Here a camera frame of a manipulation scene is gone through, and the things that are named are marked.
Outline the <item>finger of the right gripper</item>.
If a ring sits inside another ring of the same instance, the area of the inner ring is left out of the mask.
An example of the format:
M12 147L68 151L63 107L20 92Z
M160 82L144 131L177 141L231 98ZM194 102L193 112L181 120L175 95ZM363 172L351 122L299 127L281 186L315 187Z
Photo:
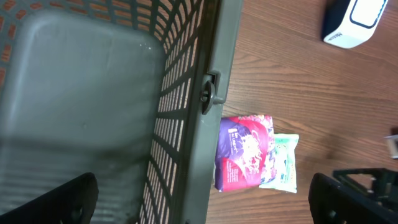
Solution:
M397 171L385 168L334 170L332 176L343 185L397 211Z

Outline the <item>red purple pad pack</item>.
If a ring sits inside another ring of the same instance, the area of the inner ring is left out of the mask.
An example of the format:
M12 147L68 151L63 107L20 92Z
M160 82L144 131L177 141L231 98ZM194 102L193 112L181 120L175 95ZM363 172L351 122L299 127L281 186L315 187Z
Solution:
M273 144L271 116L222 118L215 156L215 188L226 192L258 186Z

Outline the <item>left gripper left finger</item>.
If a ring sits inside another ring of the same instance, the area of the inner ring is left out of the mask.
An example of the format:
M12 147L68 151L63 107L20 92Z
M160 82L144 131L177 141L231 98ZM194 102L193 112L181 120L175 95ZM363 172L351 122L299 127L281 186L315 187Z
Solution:
M84 173L30 202L1 215L1 223L89 223L98 200L93 173Z

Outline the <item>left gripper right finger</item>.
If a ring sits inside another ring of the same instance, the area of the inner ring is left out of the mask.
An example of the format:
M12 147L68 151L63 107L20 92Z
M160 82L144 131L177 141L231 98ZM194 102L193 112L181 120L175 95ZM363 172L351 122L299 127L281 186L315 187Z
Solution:
M396 212L321 173L313 176L308 201L314 224L397 224Z

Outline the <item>teal wet wipes pack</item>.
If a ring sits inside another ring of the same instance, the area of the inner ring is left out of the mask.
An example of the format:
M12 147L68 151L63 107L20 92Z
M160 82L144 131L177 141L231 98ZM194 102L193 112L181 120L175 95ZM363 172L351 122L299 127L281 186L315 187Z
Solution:
M259 188L297 193L295 148L298 141L298 134L274 135L273 149L266 156Z

